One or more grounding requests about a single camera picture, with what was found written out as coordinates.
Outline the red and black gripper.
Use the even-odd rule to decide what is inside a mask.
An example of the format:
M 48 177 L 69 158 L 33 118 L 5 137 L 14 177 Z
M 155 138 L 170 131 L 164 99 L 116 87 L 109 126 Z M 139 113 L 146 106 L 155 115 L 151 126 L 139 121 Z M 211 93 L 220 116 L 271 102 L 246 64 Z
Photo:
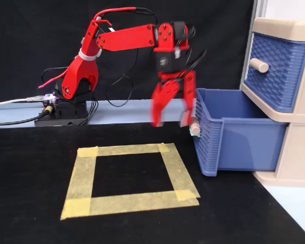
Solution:
M 186 68 L 186 66 L 191 56 L 191 50 L 181 50 L 179 54 L 179 58 L 175 58 L 174 52 L 156 53 L 159 81 L 152 93 L 150 109 L 151 124 L 154 127 L 162 125 L 162 110 L 179 91 L 179 82 L 189 80 L 189 73 L 192 68 Z M 186 109 L 182 113 L 180 127 L 185 127 L 190 124 L 195 97 L 195 84 L 184 83 L 182 98 L 185 102 Z

